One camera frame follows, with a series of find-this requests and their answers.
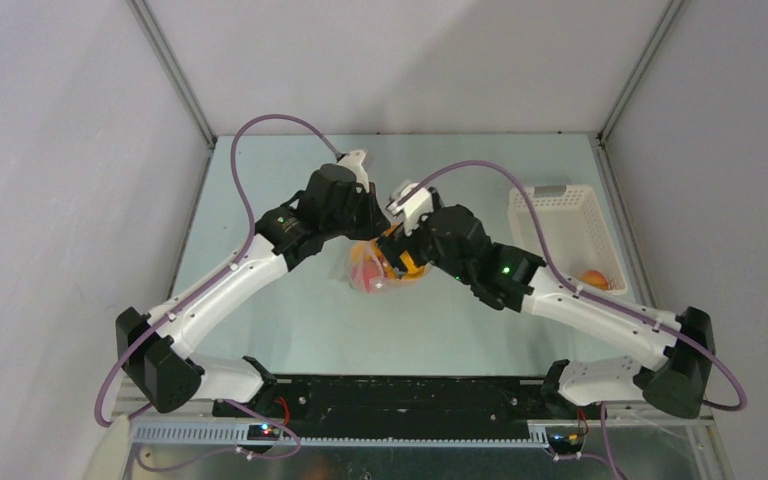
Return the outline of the orange fried snack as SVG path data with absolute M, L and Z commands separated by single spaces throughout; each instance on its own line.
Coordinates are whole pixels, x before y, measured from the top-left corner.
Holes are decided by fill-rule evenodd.
M 391 226 L 376 240 L 377 255 L 388 279 L 412 282 L 423 278 L 429 272 L 430 267 L 427 264 L 418 264 L 411 255 L 409 240 L 401 222 Z

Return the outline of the clear zip top bag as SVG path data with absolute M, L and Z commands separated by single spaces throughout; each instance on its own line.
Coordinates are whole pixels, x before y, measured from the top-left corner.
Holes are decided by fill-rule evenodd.
M 402 272 L 393 267 L 374 240 L 352 244 L 347 256 L 348 280 L 356 291 L 377 294 L 415 283 L 426 277 L 432 266 L 417 266 L 412 260 Z

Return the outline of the pink peach top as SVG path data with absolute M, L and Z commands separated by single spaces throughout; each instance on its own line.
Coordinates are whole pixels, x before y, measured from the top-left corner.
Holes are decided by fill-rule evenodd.
M 350 268 L 352 287 L 362 293 L 377 293 L 385 286 L 386 277 L 383 269 L 373 261 L 354 264 Z

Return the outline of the yellow mango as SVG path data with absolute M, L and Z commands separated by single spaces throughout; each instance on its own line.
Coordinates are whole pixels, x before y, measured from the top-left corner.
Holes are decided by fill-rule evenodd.
M 353 244 L 349 250 L 348 261 L 351 265 L 362 264 L 377 258 L 372 241 L 360 241 Z

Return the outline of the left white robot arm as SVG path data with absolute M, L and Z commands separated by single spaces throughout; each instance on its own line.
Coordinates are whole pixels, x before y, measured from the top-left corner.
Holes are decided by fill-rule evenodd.
M 389 222 L 361 162 L 343 158 L 315 170 L 306 187 L 265 212 L 242 246 L 184 293 L 116 319 L 121 370 L 159 413 L 192 399 L 233 400 L 252 416 L 276 403 L 271 374 L 252 357 L 228 361 L 196 349 L 254 293 L 317 255 L 337 237 L 371 240 Z

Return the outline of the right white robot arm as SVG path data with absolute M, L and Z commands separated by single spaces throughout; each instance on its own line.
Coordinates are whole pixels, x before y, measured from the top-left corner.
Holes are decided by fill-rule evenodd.
M 626 401 L 645 401 L 678 418 L 700 414 L 714 351 L 706 312 L 652 309 L 570 277 L 558 279 L 542 257 L 493 241 L 461 205 L 425 216 L 412 231 L 398 225 L 377 244 L 400 273 L 432 265 L 495 310 L 554 320 L 621 351 L 619 358 L 592 363 L 554 362 L 541 392 L 551 416 L 566 418 L 593 403 Z

